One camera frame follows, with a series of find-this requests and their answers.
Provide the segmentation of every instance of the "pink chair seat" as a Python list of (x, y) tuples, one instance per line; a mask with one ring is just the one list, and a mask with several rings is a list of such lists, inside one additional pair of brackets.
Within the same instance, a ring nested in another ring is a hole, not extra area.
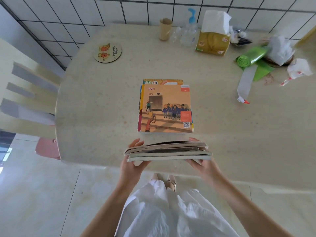
[(60, 159), (57, 140), (41, 137), (36, 145), (35, 152), (40, 156)]

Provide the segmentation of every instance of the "hand sanitizer bottle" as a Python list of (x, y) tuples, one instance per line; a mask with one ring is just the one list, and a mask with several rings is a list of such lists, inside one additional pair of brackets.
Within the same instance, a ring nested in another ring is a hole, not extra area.
[(192, 13), (192, 16), (189, 18), (189, 23), (183, 28), (184, 30), (180, 39), (180, 43), (184, 46), (191, 46), (194, 43), (198, 29), (194, 16), (195, 10), (192, 8), (189, 8), (188, 10)]

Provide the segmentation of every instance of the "illustrated group of children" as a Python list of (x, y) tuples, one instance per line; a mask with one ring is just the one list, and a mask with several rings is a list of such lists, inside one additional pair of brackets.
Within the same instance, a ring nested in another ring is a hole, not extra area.
[(188, 111), (188, 109), (186, 108), (186, 106), (184, 104), (180, 105), (180, 104), (170, 104), (168, 103), (167, 105), (164, 105), (164, 108), (162, 110), (163, 112), (163, 117), (168, 119), (172, 119), (172, 120), (177, 120), (177, 118), (180, 120), (180, 113), (181, 111)]

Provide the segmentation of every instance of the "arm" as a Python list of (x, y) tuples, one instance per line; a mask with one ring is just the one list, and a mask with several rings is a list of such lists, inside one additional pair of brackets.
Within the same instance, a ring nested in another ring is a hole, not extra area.
[[(129, 147), (140, 146), (144, 141), (134, 140)], [(150, 161), (143, 161), (139, 166), (127, 162), (125, 156), (120, 168), (120, 177), (116, 188), (97, 212), (91, 223), (82, 232), (81, 237), (114, 236), (123, 207), (133, 188), (138, 183), (140, 175)]]
[(214, 159), (202, 160), (201, 164), (191, 159), (187, 162), (227, 201), (249, 237), (292, 237), (230, 183), (223, 176)]

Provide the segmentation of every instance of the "person's left hand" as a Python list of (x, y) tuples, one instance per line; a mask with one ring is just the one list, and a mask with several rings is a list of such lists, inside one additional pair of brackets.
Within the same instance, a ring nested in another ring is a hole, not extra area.
[[(135, 139), (128, 147), (141, 146), (144, 141), (139, 141), (139, 138)], [(132, 190), (140, 179), (142, 171), (148, 166), (151, 161), (143, 161), (139, 166), (135, 166), (134, 162), (127, 162), (128, 155), (124, 157), (121, 162), (120, 177), (118, 185), (130, 188)]]

